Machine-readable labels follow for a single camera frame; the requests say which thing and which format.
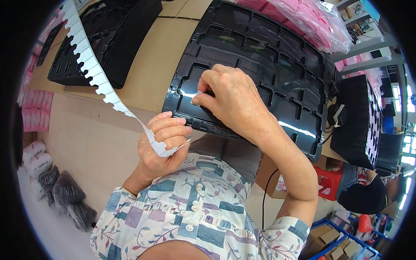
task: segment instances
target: woman's right hand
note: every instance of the woman's right hand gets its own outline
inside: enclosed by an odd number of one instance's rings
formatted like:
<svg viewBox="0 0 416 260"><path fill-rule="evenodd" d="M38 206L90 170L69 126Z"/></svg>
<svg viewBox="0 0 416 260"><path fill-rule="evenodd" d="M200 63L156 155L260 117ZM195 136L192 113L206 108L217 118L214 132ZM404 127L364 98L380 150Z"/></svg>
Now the woman's right hand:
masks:
<svg viewBox="0 0 416 260"><path fill-rule="evenodd" d="M239 68L215 64L198 82L202 94L192 103L209 109L237 134L259 146L276 130L277 120L264 105L253 80ZM212 90L215 98L205 94Z"/></svg>

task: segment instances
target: hand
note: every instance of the hand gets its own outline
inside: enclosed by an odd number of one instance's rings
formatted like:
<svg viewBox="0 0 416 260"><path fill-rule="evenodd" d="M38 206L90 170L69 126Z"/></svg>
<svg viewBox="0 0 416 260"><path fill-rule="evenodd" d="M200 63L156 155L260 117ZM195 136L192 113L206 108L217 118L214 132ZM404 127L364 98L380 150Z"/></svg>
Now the hand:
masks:
<svg viewBox="0 0 416 260"><path fill-rule="evenodd" d="M156 142L163 141L166 144L166 150L185 143L184 135L192 132L192 127L184 126L186 123L184 118L171 117L172 112L164 112L152 118L147 124L147 128L155 134ZM162 158L151 147L147 135L142 133L137 143L137 152L140 156L137 173L149 181L175 171L187 157L189 145L190 143L187 143L172 156Z"/></svg>
<svg viewBox="0 0 416 260"><path fill-rule="evenodd" d="M215 98L202 93L192 99L194 104L206 107L226 126L257 146L259 138L266 140L277 125L253 80L239 68L215 64L202 73L198 90L212 90Z"/></svg>

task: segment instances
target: black plastic tray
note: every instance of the black plastic tray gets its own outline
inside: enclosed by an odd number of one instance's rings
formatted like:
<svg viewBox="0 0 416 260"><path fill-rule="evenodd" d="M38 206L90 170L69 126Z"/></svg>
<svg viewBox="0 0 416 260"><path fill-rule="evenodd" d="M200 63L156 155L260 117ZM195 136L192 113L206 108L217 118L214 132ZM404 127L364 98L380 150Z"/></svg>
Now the black plastic tray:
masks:
<svg viewBox="0 0 416 260"><path fill-rule="evenodd" d="M124 86L134 57L162 10L160 0L103 0L89 6L81 22L98 62L115 89ZM89 86L87 70L77 64L76 45L65 38L51 66L48 79L63 85Z"/></svg>
<svg viewBox="0 0 416 260"><path fill-rule="evenodd" d="M59 33L59 30L61 30L63 24L63 22L58 24L57 26L53 27L50 31L45 43L42 46L42 50L40 51L39 58L36 62L36 66L40 66L43 64L43 61L46 58L46 54L48 54L49 48L51 47L53 40L55 40L56 35Z"/></svg>
<svg viewBox="0 0 416 260"><path fill-rule="evenodd" d="M327 117L326 62L325 56L291 30L260 13L215 0L183 53L163 111L186 118L194 129L244 139L209 110L190 103L204 70L216 63L238 67L253 79L286 133L311 161L317 161Z"/></svg>
<svg viewBox="0 0 416 260"><path fill-rule="evenodd" d="M379 152L381 110L366 75L343 79L339 102L347 119L334 128L331 149L348 163L374 170Z"/></svg>

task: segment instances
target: red bag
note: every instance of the red bag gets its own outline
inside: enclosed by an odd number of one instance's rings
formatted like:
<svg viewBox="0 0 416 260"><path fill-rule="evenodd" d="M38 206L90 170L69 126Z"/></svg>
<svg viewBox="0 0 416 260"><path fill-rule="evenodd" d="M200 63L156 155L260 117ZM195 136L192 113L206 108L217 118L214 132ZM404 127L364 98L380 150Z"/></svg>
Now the red bag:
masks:
<svg viewBox="0 0 416 260"><path fill-rule="evenodd" d="M371 219L369 215L361 214L361 216L358 219L358 231L362 233L367 233L373 229L373 226L371 225Z"/></svg>

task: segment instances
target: floral patterned blouse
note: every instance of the floral patterned blouse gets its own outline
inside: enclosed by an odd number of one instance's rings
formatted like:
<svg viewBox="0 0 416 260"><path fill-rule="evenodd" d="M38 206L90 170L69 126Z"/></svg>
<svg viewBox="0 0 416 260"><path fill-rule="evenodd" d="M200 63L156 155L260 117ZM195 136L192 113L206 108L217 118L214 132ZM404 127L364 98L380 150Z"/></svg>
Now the floral patterned blouse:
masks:
<svg viewBox="0 0 416 260"><path fill-rule="evenodd" d="M189 153L179 170L132 195L115 188L91 235L98 259L135 260L169 240L194 244L212 260L297 259L309 234L293 217L259 230L245 200L251 185L224 161Z"/></svg>

